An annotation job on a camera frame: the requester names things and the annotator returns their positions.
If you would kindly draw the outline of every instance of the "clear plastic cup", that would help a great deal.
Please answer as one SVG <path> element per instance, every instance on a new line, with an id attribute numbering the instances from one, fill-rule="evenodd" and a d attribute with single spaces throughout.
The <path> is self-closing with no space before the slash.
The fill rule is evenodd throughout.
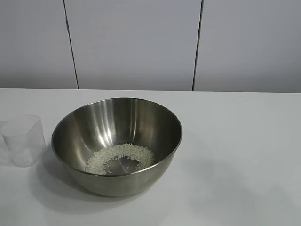
<path id="1" fill-rule="evenodd" d="M 36 115 L 23 115 L 0 122 L 0 134 L 10 158 L 18 167 L 34 165 L 45 151 L 41 118 Z"/>

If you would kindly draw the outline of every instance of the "panel seam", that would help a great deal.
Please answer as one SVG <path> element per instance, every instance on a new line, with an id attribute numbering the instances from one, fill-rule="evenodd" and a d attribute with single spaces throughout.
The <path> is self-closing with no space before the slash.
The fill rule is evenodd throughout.
<path id="1" fill-rule="evenodd" d="M 69 23 L 68 23 L 68 17 L 67 17 L 67 10 L 66 10 L 65 0 L 63 0 L 63 5 L 64 5 L 64 11 L 65 11 L 66 26 L 67 26 L 68 36 L 69 36 L 69 42 L 70 42 L 72 60 L 73 60 L 73 67 L 74 67 L 74 72 L 75 72 L 76 85 L 77 85 L 77 89 L 79 89 L 79 80 L 77 78 L 77 72 L 76 72 L 76 66 L 75 66 L 74 53 L 73 53 L 73 47 L 72 47 L 72 42 L 71 42 L 70 29 L 69 29 Z"/>
<path id="2" fill-rule="evenodd" d="M 196 82 L 196 72 L 197 72 L 197 63 L 198 63 L 198 47 L 199 47 L 200 32 L 201 32 L 201 25 L 202 25 L 203 7 L 204 7 L 204 0 L 201 0 L 201 9 L 200 9 L 200 13 L 199 13 L 199 23 L 198 23 L 198 40 L 197 40 L 196 58 L 194 61 L 194 71 L 193 71 L 193 81 L 192 81 L 191 91 L 194 91 L 195 82 Z"/>

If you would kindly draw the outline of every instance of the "table surface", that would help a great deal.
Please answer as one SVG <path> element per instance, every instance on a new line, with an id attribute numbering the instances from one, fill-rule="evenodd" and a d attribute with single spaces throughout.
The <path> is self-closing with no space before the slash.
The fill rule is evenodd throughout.
<path id="1" fill-rule="evenodd" d="M 112 97 L 160 103 L 183 126 L 167 172 L 127 199 L 83 191 L 50 147 L 66 114 Z M 1 226 L 301 225 L 301 94 L 0 89 L 0 108 L 0 121 L 40 116 L 47 144 L 32 167 L 2 156 Z"/>

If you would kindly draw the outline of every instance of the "white rice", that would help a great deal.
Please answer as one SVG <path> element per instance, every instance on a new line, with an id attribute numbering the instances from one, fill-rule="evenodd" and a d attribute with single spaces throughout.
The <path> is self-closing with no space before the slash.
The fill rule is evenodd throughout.
<path id="1" fill-rule="evenodd" d="M 109 160 L 117 160 L 123 157 L 138 161 L 135 171 L 142 170 L 154 164 L 154 154 L 146 147 L 135 146 L 132 144 L 116 145 L 103 148 L 88 159 L 85 172 L 94 174 L 107 174 Z"/>

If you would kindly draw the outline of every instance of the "white wall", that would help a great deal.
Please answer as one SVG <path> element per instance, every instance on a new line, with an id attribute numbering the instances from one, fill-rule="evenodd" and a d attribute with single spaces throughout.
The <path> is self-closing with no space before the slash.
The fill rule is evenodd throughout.
<path id="1" fill-rule="evenodd" d="M 195 90 L 301 92 L 300 0 L 204 0 Z"/>
<path id="2" fill-rule="evenodd" d="M 0 1 L 0 87 L 77 88 L 62 0 Z"/>
<path id="3" fill-rule="evenodd" d="M 66 0 L 80 89 L 191 90 L 201 0 Z"/>

